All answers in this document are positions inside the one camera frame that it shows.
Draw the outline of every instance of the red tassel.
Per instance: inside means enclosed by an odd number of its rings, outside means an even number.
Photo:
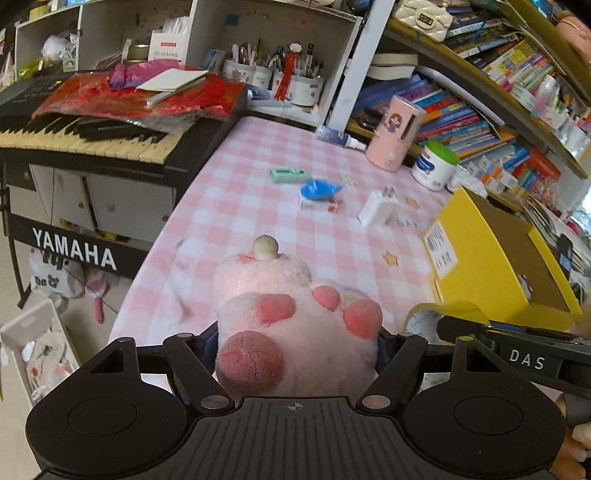
[[[285,68],[283,69],[283,75],[281,76],[281,81],[279,82],[279,86],[277,87],[277,91],[275,92],[275,100],[285,100],[287,96],[287,91],[290,88],[291,83],[291,76],[294,73],[294,69],[296,67],[296,57],[299,55],[301,51],[301,45],[297,43],[292,43],[290,45],[290,50],[287,53],[287,58],[285,59]]]

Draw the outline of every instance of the label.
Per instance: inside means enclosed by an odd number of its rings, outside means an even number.
[[[437,278],[442,280],[457,265],[457,256],[439,220],[425,234],[425,244]]]
[[[562,360],[548,355],[517,349],[508,345],[501,345],[499,356],[512,367],[526,370],[547,378],[556,378]]]
[[[435,170],[435,165],[429,162],[426,157],[429,158],[429,154],[427,152],[423,152],[417,158],[417,168],[423,172],[428,173],[430,171]]]

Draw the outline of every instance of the table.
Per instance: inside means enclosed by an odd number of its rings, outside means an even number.
[[[297,167],[344,184],[336,213],[300,210],[293,184],[269,181],[269,168]],[[393,187],[398,214],[366,229],[356,215],[372,190]],[[410,308],[432,301],[431,264],[421,234],[450,197],[418,184],[410,169],[383,171],[359,151],[321,142],[313,132],[261,118],[240,120],[212,155],[160,233],[129,289],[111,340],[156,345],[205,330],[215,318],[213,272],[222,257],[248,251],[258,235],[305,260],[313,278],[361,289],[402,327]]]

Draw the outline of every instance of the green lid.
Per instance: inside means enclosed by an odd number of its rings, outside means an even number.
[[[450,165],[457,165],[460,163],[460,158],[453,152],[451,148],[447,148],[445,145],[436,142],[435,140],[431,140],[425,146]]]

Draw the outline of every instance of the yellow box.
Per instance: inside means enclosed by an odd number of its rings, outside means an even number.
[[[443,301],[490,320],[566,330],[582,313],[540,233],[463,188],[423,236]]]

